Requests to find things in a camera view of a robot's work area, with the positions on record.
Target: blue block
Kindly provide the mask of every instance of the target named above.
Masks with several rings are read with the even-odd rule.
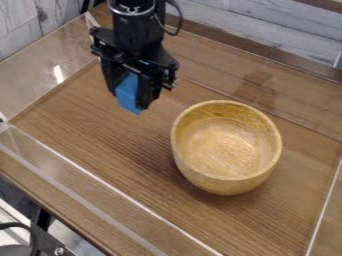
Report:
[[[135,105],[137,91],[137,75],[129,73],[121,84],[116,87],[115,93],[119,105],[136,115],[140,115],[143,110]]]

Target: wooden bowl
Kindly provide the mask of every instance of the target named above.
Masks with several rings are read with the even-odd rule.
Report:
[[[171,144],[185,178],[219,195],[255,189],[282,152],[280,134],[270,118],[251,106],[227,100],[203,102],[180,114]]]

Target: cable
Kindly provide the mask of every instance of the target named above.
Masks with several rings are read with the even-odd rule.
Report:
[[[177,23],[177,27],[176,27],[176,31],[175,32],[171,32],[165,29],[163,23],[160,22],[159,18],[157,18],[157,15],[156,15],[156,12],[153,13],[153,17],[155,17],[155,20],[160,26],[160,28],[164,30],[164,32],[171,35],[171,36],[176,36],[180,32],[180,29],[181,29],[181,26],[183,26],[183,12],[181,12],[181,9],[180,9],[180,6],[177,4],[177,2],[175,0],[165,0],[165,2],[172,5],[175,8],[176,8],[176,11],[179,13],[179,23]]]
[[[8,229],[8,228],[22,228],[30,233],[30,239],[32,239],[32,251],[29,256],[37,255],[37,235],[33,232],[32,228],[29,228],[26,225],[18,223],[18,222],[9,222],[0,224],[0,230]]]

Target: bowl rim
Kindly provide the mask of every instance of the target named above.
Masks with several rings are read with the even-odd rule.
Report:
[[[263,118],[263,120],[266,121],[266,123],[268,124],[268,126],[271,127],[271,129],[274,131],[274,137],[275,137],[275,143],[276,143],[276,151],[274,153],[274,156],[272,156],[268,164],[266,165],[266,167],[259,169],[255,173],[250,174],[247,177],[236,178],[236,177],[227,177],[227,176],[221,176],[221,175],[207,175],[207,174],[203,174],[201,172],[197,171],[196,168],[193,168],[191,166],[191,164],[188,164],[188,162],[184,160],[181,154],[179,153],[179,150],[175,150],[176,149],[176,145],[177,145],[177,143],[176,143],[176,130],[177,130],[179,123],[181,122],[184,116],[189,112],[192,112],[196,108],[199,108],[199,107],[201,107],[204,105],[211,105],[211,104],[229,104],[229,105],[242,106],[242,107],[250,109],[251,111],[254,111]],[[260,110],[258,110],[255,107],[252,107],[252,106],[250,106],[250,105],[247,105],[247,104],[244,104],[242,102],[233,101],[233,100],[209,100],[209,101],[200,102],[200,103],[192,105],[191,107],[188,107],[179,114],[179,116],[176,117],[173,125],[172,125],[172,129],[171,129],[171,147],[172,147],[172,152],[176,155],[176,157],[191,168],[191,170],[195,171],[201,176],[205,176],[205,177],[208,177],[211,179],[220,180],[220,181],[243,181],[243,180],[250,180],[250,179],[260,176],[262,174],[267,173],[274,168],[274,166],[278,163],[279,158],[280,158],[280,154],[282,154],[282,150],[283,150],[283,142],[282,142],[282,136],[280,136],[279,130],[278,130],[272,120],[270,119],[270,117]]]

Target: robotic arm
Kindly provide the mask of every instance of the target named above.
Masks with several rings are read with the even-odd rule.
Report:
[[[164,27],[165,4],[179,11],[175,32]],[[164,33],[175,36],[183,14],[175,0],[108,0],[113,30],[93,27],[92,53],[100,57],[108,90],[135,114],[148,109],[161,89],[172,90],[179,63],[163,48]]]

